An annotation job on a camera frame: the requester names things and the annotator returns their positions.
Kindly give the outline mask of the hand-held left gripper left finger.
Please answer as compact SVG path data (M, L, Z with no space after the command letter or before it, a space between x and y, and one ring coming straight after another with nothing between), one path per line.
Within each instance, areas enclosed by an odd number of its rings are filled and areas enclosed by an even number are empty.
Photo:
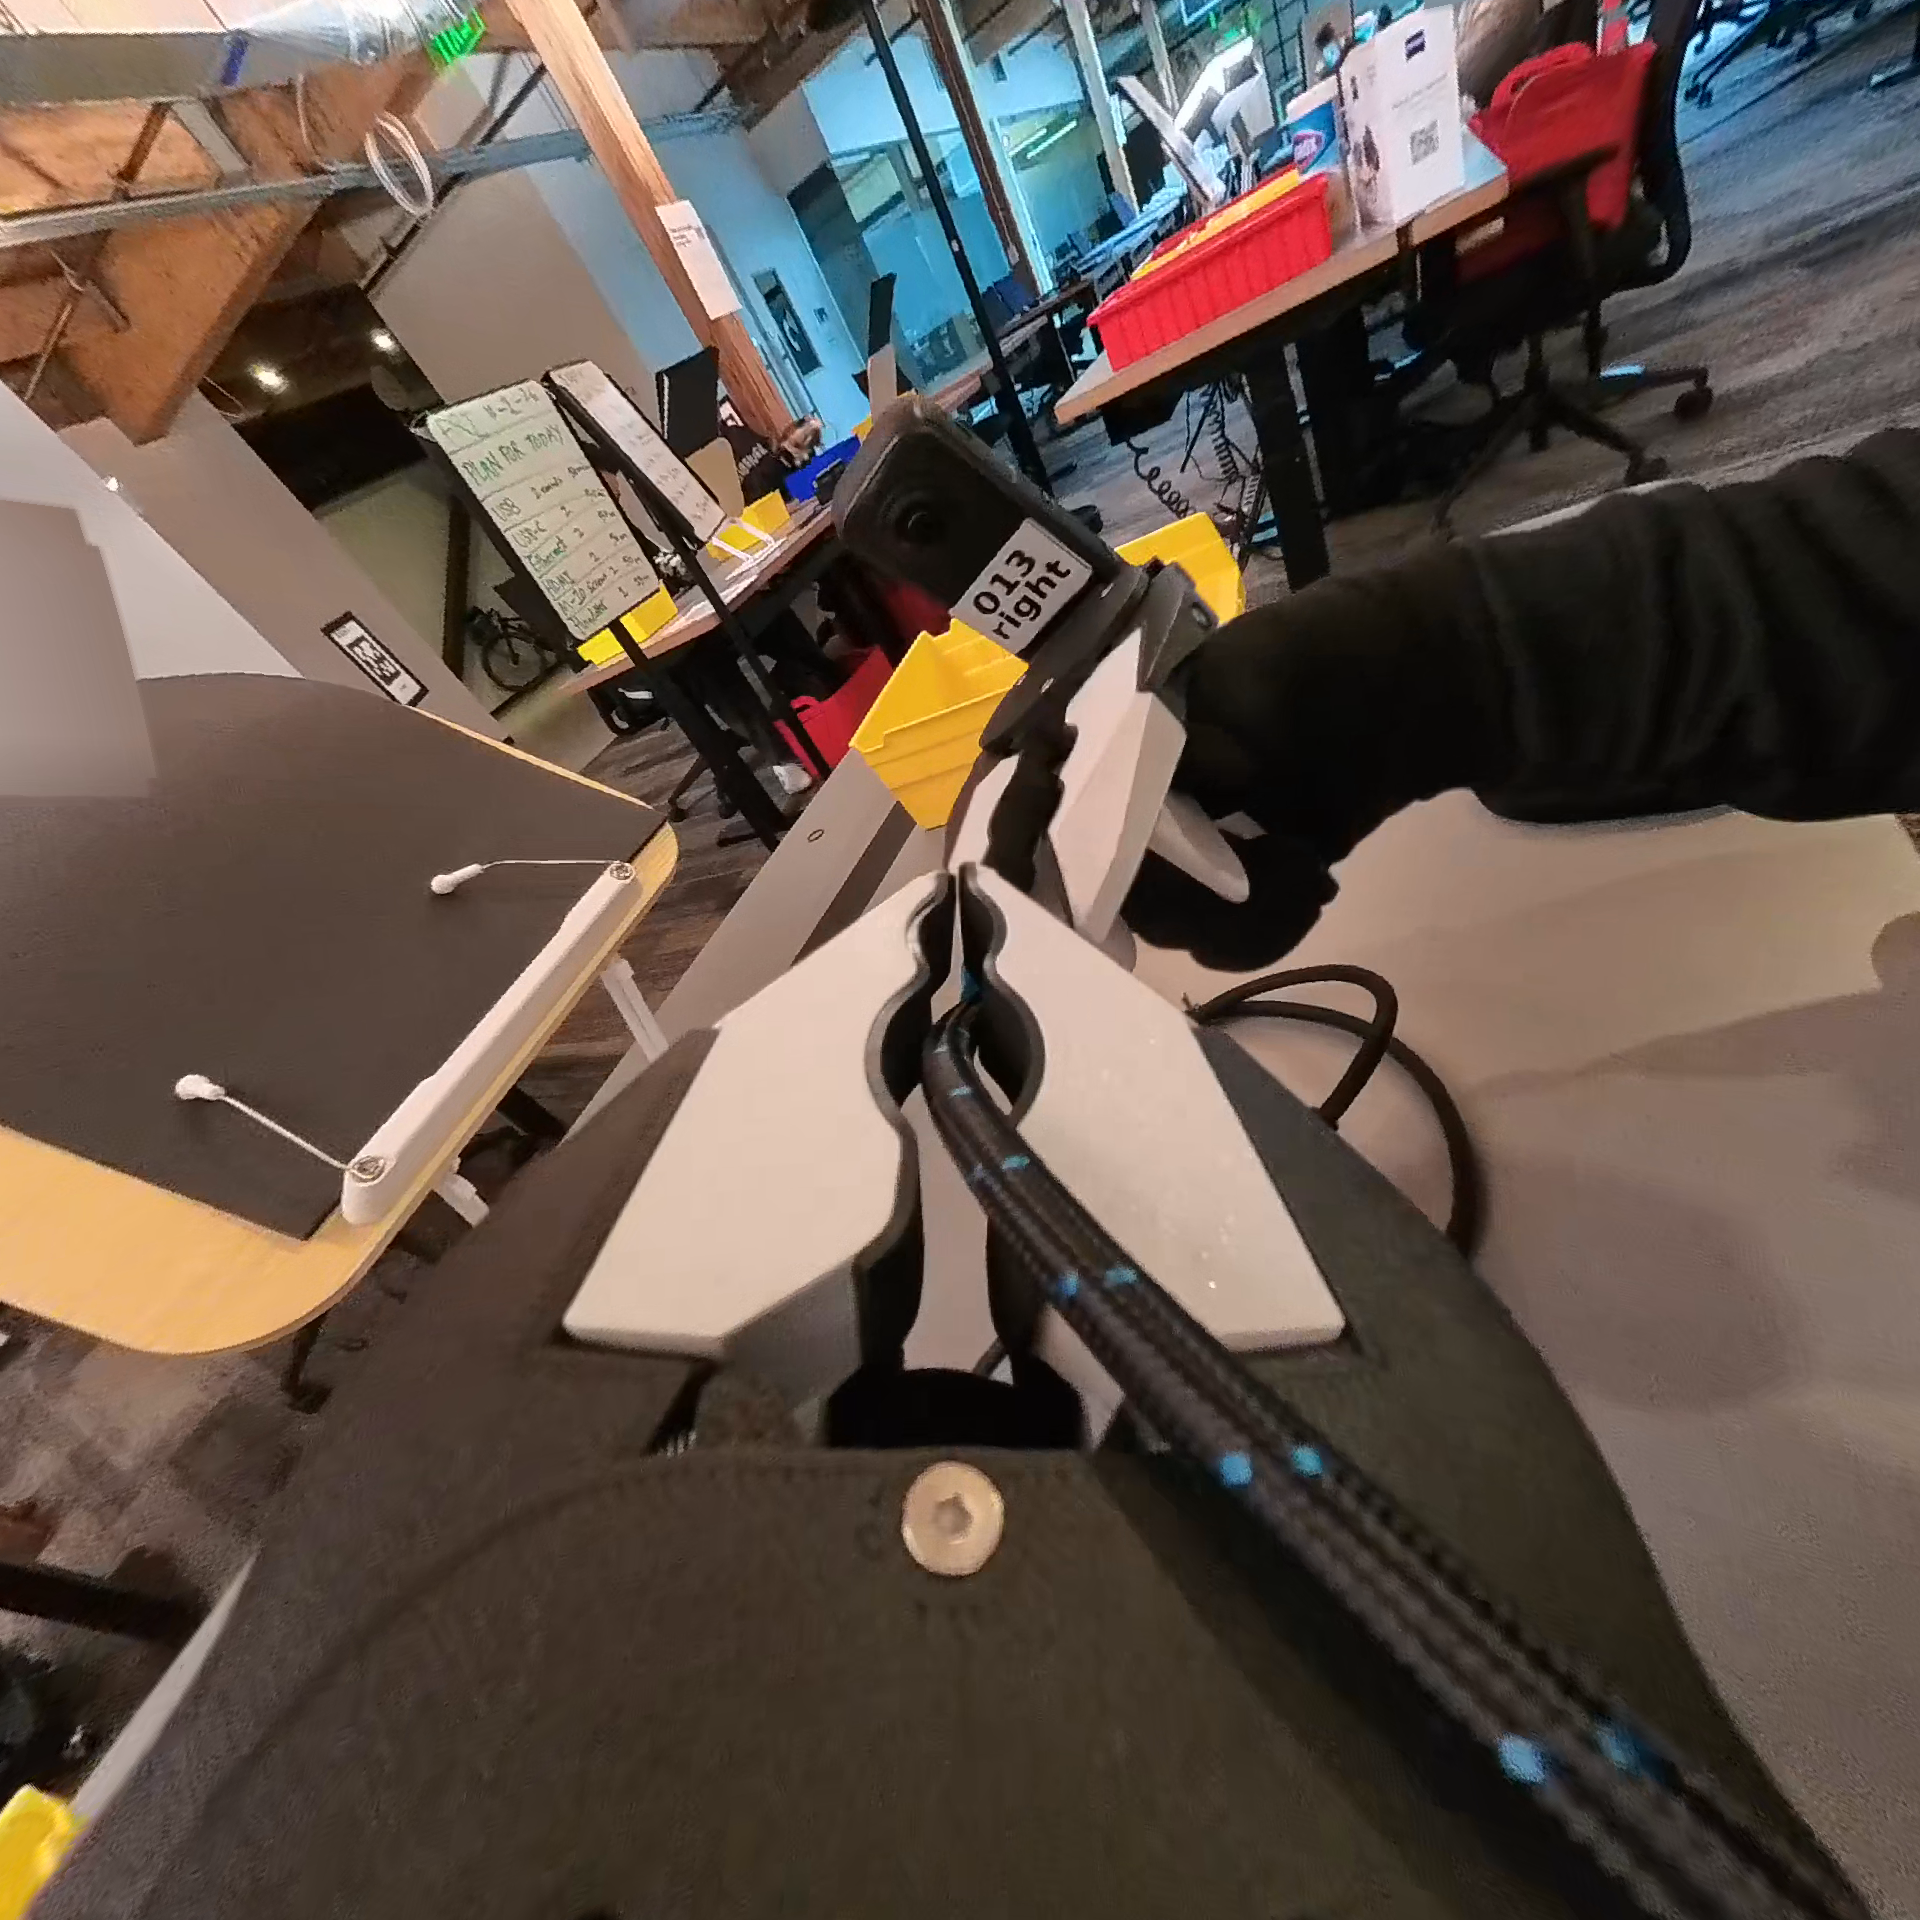
M926 1291L901 1111L950 933L950 879L915 879L701 1037L569 1338L749 1375L901 1363Z

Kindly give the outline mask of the white printed box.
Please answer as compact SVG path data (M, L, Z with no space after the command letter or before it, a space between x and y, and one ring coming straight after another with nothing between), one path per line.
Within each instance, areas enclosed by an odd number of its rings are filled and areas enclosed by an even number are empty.
M1404 7L1357 26L1339 68L1344 159L1361 231L1400 228L1469 184L1457 8Z

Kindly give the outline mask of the wooden board white stand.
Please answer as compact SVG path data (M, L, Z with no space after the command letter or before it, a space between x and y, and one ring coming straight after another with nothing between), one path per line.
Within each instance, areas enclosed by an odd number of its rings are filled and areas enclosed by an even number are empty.
M140 685L152 772L4 799L4 1307L156 1356L316 1321L677 867L661 811L379 695Z

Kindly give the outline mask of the black floor pole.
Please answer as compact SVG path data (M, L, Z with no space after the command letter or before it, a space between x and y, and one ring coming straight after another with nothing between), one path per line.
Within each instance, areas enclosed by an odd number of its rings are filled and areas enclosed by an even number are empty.
M959 227L956 227L956 221L950 215L948 193L946 193L942 180L939 180L939 165L936 165L936 159L931 154L931 143L928 143L926 129L918 123L918 115L914 110L908 83L903 83L901 68L899 68L899 55L893 54L893 39L886 33L880 7L879 4L859 4L858 8L864 14L864 26L870 33L874 60L879 60L883 83L886 83L886 90L890 90L890 98L896 102L899 118L901 118L901 129L908 132L908 146L914 151L914 157L918 161L926 190L928 190L928 201L931 201L931 209L934 209L934 221L936 221L936 227L942 231L942 240L948 243L955 272L956 272L956 280L962 284L962 297L965 297L968 312L972 312L972 322L981 333L981 343L986 350L986 363L989 363L989 386L992 386L996 413L1002 419L1002 430L1005 430L1008 446L1012 453L1012 462L1034 487L1049 494L1049 499L1058 499L1053 475L1046 466L1040 444L1036 444L1034 430L1031 430L1031 419L1022 410L1018 387L1015 387L1012 372L1008 368L1008 356L1005 356L1005 350L997 343L996 322L986 315L983 295L981 295L978 280L972 272L972 262L968 262Z

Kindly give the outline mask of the long wooden table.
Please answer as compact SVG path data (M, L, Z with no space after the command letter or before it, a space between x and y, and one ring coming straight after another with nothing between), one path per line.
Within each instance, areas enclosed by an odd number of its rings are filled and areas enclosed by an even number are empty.
M821 501L808 501L792 515L782 541L752 547L749 553L720 547L717 556L720 565L710 569L710 585L727 615L714 609L704 588L689 588L674 597L682 617L669 629L651 638L644 650L629 644L629 660L591 669L575 666L572 678L563 685L563 695L588 695L610 688L620 675L635 669L636 659L663 660L666 656L723 632L726 617L745 632L749 617L771 615L777 604L792 604L837 557L833 519Z

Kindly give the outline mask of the red plastic bin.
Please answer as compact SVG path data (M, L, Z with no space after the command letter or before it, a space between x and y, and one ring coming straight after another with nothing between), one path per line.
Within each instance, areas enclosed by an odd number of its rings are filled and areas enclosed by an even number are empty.
M1329 177L1284 170L1157 248L1088 327L1118 372L1314 270L1329 252Z

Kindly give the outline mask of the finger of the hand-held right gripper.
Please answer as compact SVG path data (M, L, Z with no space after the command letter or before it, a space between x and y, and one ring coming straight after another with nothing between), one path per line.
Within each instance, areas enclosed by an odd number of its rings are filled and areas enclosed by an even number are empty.
M1028 742L1011 758L996 758L972 782L965 804L950 826L950 876L978 867L1005 879L1012 890L1034 890L1050 820L1050 748Z
M1072 927L1103 943L1138 876L1185 752L1185 726L1138 685L1138 659L1103 659L1069 700L1062 797L1046 830Z

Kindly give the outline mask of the wooden desk black legs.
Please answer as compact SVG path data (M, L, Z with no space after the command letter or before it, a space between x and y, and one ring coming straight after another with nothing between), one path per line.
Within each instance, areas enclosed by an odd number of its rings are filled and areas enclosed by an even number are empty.
M1100 419L1110 444L1171 416L1194 387L1238 378L1259 444L1273 543L1291 591L1329 573L1326 518L1357 512L1361 453L1382 432L1364 305L1417 272L1428 243L1488 221L1508 193L1502 161L1463 137L1466 181L1404 227L1342 240L1309 272L1115 369L1100 352L1053 405L1061 422Z

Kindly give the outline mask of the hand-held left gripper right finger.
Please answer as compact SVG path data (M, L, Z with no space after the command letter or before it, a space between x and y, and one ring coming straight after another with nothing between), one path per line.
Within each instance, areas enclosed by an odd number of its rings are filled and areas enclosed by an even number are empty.
M1024 1152L1231 1353L1344 1312L1194 1026L992 870L962 870L975 1058Z

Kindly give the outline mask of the handwritten whiteboard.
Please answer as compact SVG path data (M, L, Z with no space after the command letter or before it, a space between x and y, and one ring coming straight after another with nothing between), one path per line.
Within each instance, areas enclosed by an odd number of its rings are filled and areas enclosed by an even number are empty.
M704 478L663 440L639 405L594 361L542 372L542 386L569 419L606 444L636 487L645 487L685 522L692 541L714 543L732 522Z
M431 408L421 432L567 644L655 600L657 569L539 378Z

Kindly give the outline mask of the office chair red cover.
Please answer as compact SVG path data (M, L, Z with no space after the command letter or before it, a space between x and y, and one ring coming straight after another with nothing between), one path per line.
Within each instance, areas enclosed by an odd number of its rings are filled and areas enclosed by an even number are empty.
M1520 63L1474 121L1507 170L1501 231L1454 243L1454 280L1433 305L1436 347L1492 397L1477 449L1438 497L1433 528L1517 440L1557 432L1618 453L1627 487L1667 475L1664 459L1604 416L1604 405L1674 393L1674 416L1712 410L1703 363L1614 363L1605 303L1664 284L1690 255L1690 202L1676 99L1699 4L1652 4L1637 41L1557 48Z

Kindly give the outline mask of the printed marker tag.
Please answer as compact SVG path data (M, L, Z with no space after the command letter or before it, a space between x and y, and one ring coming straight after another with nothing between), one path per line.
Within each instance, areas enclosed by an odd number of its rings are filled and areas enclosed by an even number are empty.
M391 701L421 707L428 688L350 612L322 623L322 638Z

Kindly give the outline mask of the braided hdmi cable green plug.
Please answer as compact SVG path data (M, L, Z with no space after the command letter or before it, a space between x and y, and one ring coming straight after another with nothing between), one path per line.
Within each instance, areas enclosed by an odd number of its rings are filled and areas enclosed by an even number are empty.
M1382 1740L1526 1886L1536 1917L1868 1917L1834 1861L1645 1732L1069 1194L981 1081L986 987L989 964L965 959L921 1086L989 1238L1185 1478L1232 1506L1235 1533L1354 1660Z

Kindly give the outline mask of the yellow plastic bin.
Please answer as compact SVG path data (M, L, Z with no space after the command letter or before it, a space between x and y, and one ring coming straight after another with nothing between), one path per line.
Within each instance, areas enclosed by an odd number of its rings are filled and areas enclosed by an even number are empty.
M1115 556L1138 568L1181 568L1219 619L1246 612L1235 556L1206 515L1188 515L1125 541ZM852 748L915 827L948 826L972 779L981 738L1022 675L1022 659L965 623L955 623L942 634L921 634L908 650L874 707L852 733Z

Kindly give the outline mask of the person's right hand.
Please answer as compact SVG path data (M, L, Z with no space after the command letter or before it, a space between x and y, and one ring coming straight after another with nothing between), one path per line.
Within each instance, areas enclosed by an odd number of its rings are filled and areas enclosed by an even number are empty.
M1251 609L1201 645L1185 682L1174 797L1235 838L1247 896L1226 901L1149 855L1125 926L1203 968L1291 954L1339 893L1337 870L1388 820L1451 789L1492 789L1523 760L1488 541L1445 541Z

